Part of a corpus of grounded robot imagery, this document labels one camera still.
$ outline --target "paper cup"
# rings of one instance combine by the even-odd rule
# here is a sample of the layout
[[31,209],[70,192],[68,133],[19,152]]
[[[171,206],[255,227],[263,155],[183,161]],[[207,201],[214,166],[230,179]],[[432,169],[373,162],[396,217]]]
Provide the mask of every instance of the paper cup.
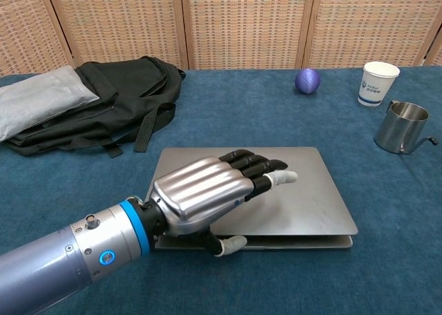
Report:
[[364,65],[364,75],[359,88],[359,103],[378,106],[387,95],[400,70],[383,61],[371,61]]

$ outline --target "black joint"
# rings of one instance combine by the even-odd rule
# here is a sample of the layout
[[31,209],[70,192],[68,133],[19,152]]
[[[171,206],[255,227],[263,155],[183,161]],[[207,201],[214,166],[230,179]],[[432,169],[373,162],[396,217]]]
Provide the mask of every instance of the black joint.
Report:
[[255,189],[245,197],[245,202],[271,189],[271,181],[267,177],[258,177],[256,179],[252,179],[252,182]]
[[245,169],[242,174],[247,178],[260,177],[264,173],[272,172],[275,170],[285,170],[288,165],[280,160],[270,160],[266,162],[259,163],[248,169]]
[[231,167],[234,169],[244,169],[247,168],[249,166],[251,166],[252,164],[257,164],[260,162],[265,162],[267,161],[267,158],[265,158],[264,156],[261,155],[251,155],[251,156],[246,156],[244,158],[241,158],[240,160],[231,163]]
[[221,242],[218,237],[212,233],[210,227],[205,230],[189,234],[186,237],[190,238],[198,245],[201,245],[213,255],[218,255],[222,252]]
[[161,236],[167,229],[167,221],[163,212],[154,200],[142,203],[137,198],[129,198],[128,201],[143,224],[149,247],[154,249],[157,237]]
[[231,163],[245,155],[253,155],[253,153],[245,149],[238,149],[237,151],[232,151],[226,155],[219,157],[219,159],[222,162]]

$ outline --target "wicker screen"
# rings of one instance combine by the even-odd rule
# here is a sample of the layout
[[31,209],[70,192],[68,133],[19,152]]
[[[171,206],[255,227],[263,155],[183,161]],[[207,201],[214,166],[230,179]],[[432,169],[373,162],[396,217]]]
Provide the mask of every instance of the wicker screen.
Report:
[[155,56],[187,68],[181,0],[52,0],[76,64]]
[[303,66],[421,65],[442,0],[315,0]]
[[434,39],[432,47],[428,52],[424,65],[441,65],[442,66],[442,26],[438,35]]
[[183,0],[189,66],[293,68],[306,0]]
[[0,75],[44,73],[72,60],[49,0],[0,0]]

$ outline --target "laptop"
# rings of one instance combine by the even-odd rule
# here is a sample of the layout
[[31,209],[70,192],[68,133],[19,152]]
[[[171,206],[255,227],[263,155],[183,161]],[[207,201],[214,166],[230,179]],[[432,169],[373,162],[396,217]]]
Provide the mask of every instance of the laptop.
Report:
[[[330,173],[315,147],[241,147],[268,159],[282,160],[298,181],[280,185],[230,211],[211,225],[219,238],[246,236],[246,250],[348,249],[358,233]],[[165,148],[153,181],[207,156],[239,148]],[[185,240],[162,236],[156,249],[201,249]]]

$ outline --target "backpack strap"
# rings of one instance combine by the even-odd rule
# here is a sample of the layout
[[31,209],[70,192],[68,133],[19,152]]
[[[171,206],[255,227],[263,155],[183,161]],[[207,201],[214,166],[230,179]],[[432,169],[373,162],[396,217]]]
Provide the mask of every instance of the backpack strap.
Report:
[[160,130],[169,124],[175,116],[176,105],[174,103],[163,103],[158,108],[144,116],[140,127],[132,130],[130,133],[115,141],[117,144],[134,142],[134,151],[145,153],[147,145],[151,139],[152,133]]
[[123,151],[118,147],[117,142],[113,141],[109,137],[100,140],[90,140],[84,137],[76,137],[72,139],[70,144],[58,146],[58,148],[69,151],[72,149],[88,148],[94,146],[103,146],[103,148],[106,149],[107,154],[109,154],[111,158],[116,158],[118,155],[121,155],[123,153]]

